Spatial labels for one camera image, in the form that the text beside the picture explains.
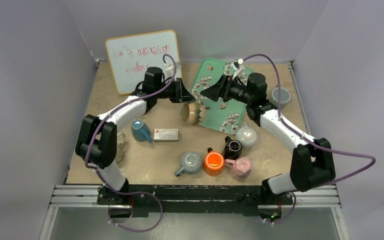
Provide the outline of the beige brown mug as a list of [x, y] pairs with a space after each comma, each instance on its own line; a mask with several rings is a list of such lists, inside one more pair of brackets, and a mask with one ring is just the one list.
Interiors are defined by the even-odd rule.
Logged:
[[202, 124], [207, 116], [207, 107], [202, 103], [190, 102], [182, 106], [180, 111], [181, 120], [191, 126]]

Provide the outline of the grey mug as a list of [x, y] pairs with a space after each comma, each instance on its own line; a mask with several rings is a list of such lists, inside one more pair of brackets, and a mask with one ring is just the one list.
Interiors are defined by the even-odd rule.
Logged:
[[283, 110], [285, 106], [291, 101], [291, 93], [284, 87], [274, 87], [269, 95], [269, 100], [272, 104], [280, 104], [280, 109]]

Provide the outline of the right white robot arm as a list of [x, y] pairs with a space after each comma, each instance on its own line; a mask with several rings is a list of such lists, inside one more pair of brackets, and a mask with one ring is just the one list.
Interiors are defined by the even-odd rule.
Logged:
[[248, 117], [292, 153], [288, 173], [262, 181], [260, 196], [264, 202], [272, 204], [285, 192], [305, 192], [329, 183], [336, 177], [336, 171], [330, 142], [325, 138], [306, 136], [286, 119], [268, 100], [267, 88], [266, 77], [261, 73], [251, 73], [246, 83], [239, 77], [223, 74], [200, 95], [214, 102], [222, 99], [244, 103]]

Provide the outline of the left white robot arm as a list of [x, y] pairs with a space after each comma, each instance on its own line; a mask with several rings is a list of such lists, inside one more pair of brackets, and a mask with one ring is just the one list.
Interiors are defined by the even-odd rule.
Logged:
[[118, 135], [125, 126], [148, 113], [159, 99], [169, 99], [172, 103], [195, 101], [182, 78], [176, 77], [180, 67], [179, 62], [165, 71], [148, 67], [144, 80], [124, 102], [98, 116], [88, 114], [82, 120], [75, 154], [83, 159], [86, 168], [96, 171], [104, 186], [111, 189], [110, 199], [118, 205], [129, 199], [129, 191], [124, 187], [127, 179], [115, 160]]

